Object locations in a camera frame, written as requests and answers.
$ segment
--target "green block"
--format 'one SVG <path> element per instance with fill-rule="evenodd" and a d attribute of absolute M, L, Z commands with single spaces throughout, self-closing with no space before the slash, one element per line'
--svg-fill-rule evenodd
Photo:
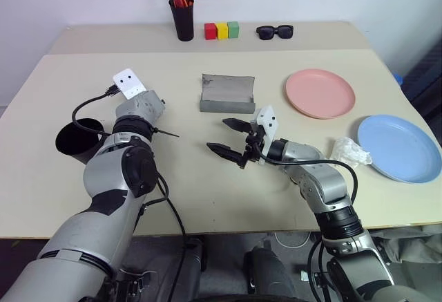
<path fill-rule="evenodd" d="M 229 27 L 229 38 L 238 38 L 240 34 L 240 25 L 237 21 L 227 22 Z"/>

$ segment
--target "red block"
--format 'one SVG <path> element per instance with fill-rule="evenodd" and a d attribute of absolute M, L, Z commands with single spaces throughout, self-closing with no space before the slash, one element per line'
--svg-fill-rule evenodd
<path fill-rule="evenodd" d="M 204 24 L 204 36 L 206 39 L 216 39 L 216 26 L 214 23 Z"/>

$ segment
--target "white wall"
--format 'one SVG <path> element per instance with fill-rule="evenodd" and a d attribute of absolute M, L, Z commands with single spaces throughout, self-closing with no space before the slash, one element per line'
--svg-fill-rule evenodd
<path fill-rule="evenodd" d="M 442 33 L 442 0 L 196 0 L 195 20 L 348 20 L 404 74 Z M 0 106 L 64 26 L 171 21 L 167 0 L 0 0 Z"/>

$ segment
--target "black sunglasses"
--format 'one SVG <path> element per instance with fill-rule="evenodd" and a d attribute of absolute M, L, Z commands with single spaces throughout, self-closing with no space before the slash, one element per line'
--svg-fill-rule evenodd
<path fill-rule="evenodd" d="M 265 41 L 272 39 L 275 34 L 278 34 L 280 38 L 287 39 L 293 36 L 293 26 L 290 26 L 289 24 L 284 24 L 277 28 L 272 26 L 262 26 L 257 27 L 256 32 L 258 36 Z"/>

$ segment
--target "blue plate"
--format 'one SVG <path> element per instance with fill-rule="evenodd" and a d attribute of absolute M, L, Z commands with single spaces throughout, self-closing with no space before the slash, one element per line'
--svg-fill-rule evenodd
<path fill-rule="evenodd" d="M 441 172 L 437 145 L 418 126 L 399 117 L 368 117 L 359 125 L 358 141 L 372 155 L 372 166 L 393 180 L 424 183 Z"/>

